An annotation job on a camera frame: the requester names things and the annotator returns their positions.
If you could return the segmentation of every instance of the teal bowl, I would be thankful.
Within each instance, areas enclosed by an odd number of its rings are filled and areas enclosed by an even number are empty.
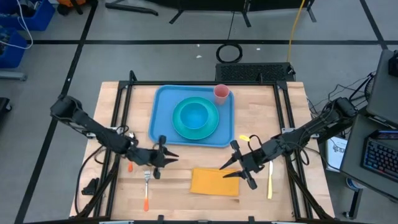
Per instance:
[[[202,97],[189,97],[174,108],[172,122],[176,132],[184,138],[199,140],[213,134],[218,126],[216,106]]]

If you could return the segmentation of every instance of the wooden table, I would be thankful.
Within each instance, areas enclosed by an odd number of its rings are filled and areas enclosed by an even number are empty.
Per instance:
[[[117,82],[104,82],[99,93],[94,119],[104,126],[110,126],[116,99]],[[297,127],[310,121],[306,94],[303,83],[288,83],[290,103],[292,105],[295,125]],[[151,148],[154,144],[148,137],[148,127],[152,113],[152,104],[158,86],[133,86],[127,125],[136,133],[139,146]],[[239,135],[257,134],[262,141],[280,133],[275,98],[271,86],[230,86],[235,97],[235,139],[241,145],[242,153],[249,152],[246,142]],[[283,93],[280,91],[284,111],[284,121],[289,127]],[[99,144],[96,140],[88,140],[85,158]],[[316,141],[311,140],[308,147],[318,150]],[[128,160],[122,159],[116,186],[112,219],[156,220],[158,215],[164,215],[165,220],[248,220],[254,216],[256,221],[294,220],[292,216],[292,200],[289,189],[285,160],[282,156],[274,160],[273,189],[271,200],[267,199],[268,168],[258,174],[253,174],[258,188],[251,190],[247,182],[239,180],[239,196],[224,197],[212,195],[191,194],[192,169],[195,167],[221,167],[230,157],[233,150],[230,147],[210,148],[197,146],[175,146],[168,148],[178,154],[179,161],[162,169],[162,178],[149,182],[149,211],[144,211],[144,171],[146,166],[134,166],[133,172],[127,171]],[[318,154],[308,152],[310,165],[305,166],[305,176],[309,191],[325,211],[334,217],[328,186],[321,158]],[[80,180],[80,189],[87,186],[92,178],[101,175],[101,165],[90,160]],[[240,169],[236,162],[230,168]],[[297,188],[301,216],[305,217],[302,194]],[[80,210],[88,203],[91,196],[79,193]],[[104,214],[108,193],[105,193],[101,214]]]

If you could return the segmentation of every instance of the orange napkin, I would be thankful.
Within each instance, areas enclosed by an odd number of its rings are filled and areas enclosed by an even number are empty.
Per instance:
[[[192,170],[191,193],[207,195],[239,196],[239,177],[223,178],[236,170],[194,168]]]

